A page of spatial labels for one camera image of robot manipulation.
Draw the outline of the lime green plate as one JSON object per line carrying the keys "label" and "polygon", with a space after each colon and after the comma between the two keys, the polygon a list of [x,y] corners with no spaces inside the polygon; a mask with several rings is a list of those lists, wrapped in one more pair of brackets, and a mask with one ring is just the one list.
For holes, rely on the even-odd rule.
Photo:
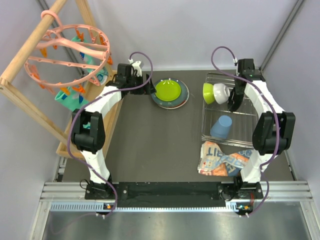
{"label": "lime green plate", "polygon": [[181,94],[181,87],[177,81],[161,80],[155,86],[155,96],[164,102],[176,100]]}

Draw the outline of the dark blue speckled plate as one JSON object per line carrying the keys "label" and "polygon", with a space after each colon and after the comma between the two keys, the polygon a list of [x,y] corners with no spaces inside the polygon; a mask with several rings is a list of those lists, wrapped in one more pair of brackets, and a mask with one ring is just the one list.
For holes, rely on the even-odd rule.
{"label": "dark blue speckled plate", "polygon": [[161,105],[163,105],[164,107],[175,107],[175,106],[179,105],[180,103],[182,103],[182,102],[185,100],[187,94],[189,94],[189,89],[188,89],[188,87],[186,86],[186,84],[185,84],[184,82],[178,80],[178,79],[170,78],[170,77],[169,77],[169,78],[163,78],[163,79],[160,79],[159,81],[157,81],[157,82],[155,83],[155,89],[156,89],[156,85],[158,84],[158,82],[163,81],[163,80],[173,80],[173,81],[176,81],[176,82],[180,85],[180,87],[181,87],[181,94],[180,94],[180,96],[179,96],[177,99],[173,100],[173,101],[162,101],[162,100],[160,100],[160,99],[158,99],[158,98],[156,97],[156,90],[155,90],[155,93],[152,93],[152,94],[151,94],[152,100],[153,100],[157,105],[158,105],[158,104],[161,104]]}

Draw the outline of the red teal floral plate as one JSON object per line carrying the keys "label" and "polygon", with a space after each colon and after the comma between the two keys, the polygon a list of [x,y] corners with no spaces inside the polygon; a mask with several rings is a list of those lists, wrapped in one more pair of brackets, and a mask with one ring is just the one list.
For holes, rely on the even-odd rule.
{"label": "red teal floral plate", "polygon": [[177,106],[165,107],[165,106],[163,106],[163,105],[161,105],[161,104],[158,104],[158,106],[159,106],[160,108],[163,108],[163,109],[166,109],[166,110],[175,110],[175,109],[178,109],[178,108],[181,108],[182,106],[184,106],[184,105],[188,102],[189,96],[190,96],[190,94],[188,93],[188,94],[186,95],[185,100],[184,100],[182,103],[178,104]]}

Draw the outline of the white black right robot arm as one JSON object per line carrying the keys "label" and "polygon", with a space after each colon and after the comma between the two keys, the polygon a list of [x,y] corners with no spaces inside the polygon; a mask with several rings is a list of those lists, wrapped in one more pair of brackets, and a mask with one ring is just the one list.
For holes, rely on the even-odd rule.
{"label": "white black right robot arm", "polygon": [[277,104],[252,58],[240,59],[236,66],[228,110],[238,110],[247,97],[258,115],[252,134],[252,154],[240,175],[234,178],[233,195],[241,199],[258,192],[258,183],[270,162],[290,147],[296,117]]}

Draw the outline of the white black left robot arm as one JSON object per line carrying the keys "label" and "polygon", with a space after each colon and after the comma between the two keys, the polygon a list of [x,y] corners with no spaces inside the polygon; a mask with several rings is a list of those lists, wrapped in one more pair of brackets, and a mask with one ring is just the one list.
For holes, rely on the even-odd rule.
{"label": "white black left robot arm", "polygon": [[128,93],[143,95],[155,92],[149,75],[146,76],[148,81],[143,82],[142,65],[141,61],[132,59],[129,64],[118,64],[117,74],[105,84],[93,103],[82,112],[76,109],[72,113],[74,126],[70,140],[83,155],[90,172],[85,194],[87,200],[103,200],[115,195],[103,154],[106,141],[104,117]]}

